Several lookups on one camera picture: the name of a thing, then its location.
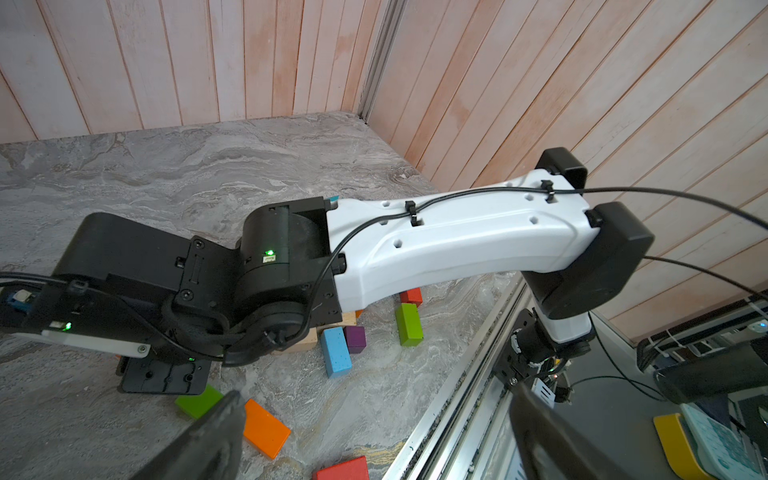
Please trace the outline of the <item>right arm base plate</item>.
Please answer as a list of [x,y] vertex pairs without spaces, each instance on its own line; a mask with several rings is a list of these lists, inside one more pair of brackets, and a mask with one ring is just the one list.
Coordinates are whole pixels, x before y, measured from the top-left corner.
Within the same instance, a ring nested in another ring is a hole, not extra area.
[[523,309],[513,323],[512,333],[503,342],[496,357],[492,374],[506,388],[520,384],[532,386],[541,380],[553,387],[553,378],[561,373],[567,362],[590,352],[590,342],[596,337],[588,317],[586,332],[564,342],[553,340],[545,322],[534,309]]

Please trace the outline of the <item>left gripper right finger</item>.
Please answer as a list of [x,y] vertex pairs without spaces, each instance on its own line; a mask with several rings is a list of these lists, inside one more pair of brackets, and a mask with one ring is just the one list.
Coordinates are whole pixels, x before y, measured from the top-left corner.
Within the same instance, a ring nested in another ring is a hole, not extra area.
[[512,431],[527,479],[616,479],[618,466],[530,389],[512,389]]

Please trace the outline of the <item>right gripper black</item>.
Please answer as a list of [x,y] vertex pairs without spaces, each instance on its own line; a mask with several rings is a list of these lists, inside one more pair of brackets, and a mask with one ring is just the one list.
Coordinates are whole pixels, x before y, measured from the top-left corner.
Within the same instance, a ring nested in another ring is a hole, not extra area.
[[123,393],[200,395],[234,341],[239,263],[200,237],[90,214],[54,269],[50,328],[121,356]]

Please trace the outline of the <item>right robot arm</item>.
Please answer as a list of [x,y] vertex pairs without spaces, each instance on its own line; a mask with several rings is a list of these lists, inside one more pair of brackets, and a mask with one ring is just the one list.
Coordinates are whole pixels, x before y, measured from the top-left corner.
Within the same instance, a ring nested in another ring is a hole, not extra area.
[[391,295],[515,271],[532,319],[512,336],[528,368],[586,352],[589,313],[627,284],[654,237],[619,202],[590,206],[586,168],[546,150],[513,181],[413,200],[266,205],[234,247],[88,215],[31,318],[84,346],[169,366],[251,364]]

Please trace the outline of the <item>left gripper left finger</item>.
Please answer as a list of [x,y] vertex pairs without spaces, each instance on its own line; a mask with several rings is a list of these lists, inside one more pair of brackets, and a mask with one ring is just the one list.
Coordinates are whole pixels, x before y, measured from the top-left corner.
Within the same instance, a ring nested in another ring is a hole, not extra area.
[[245,400],[232,390],[131,479],[236,479],[245,424]]

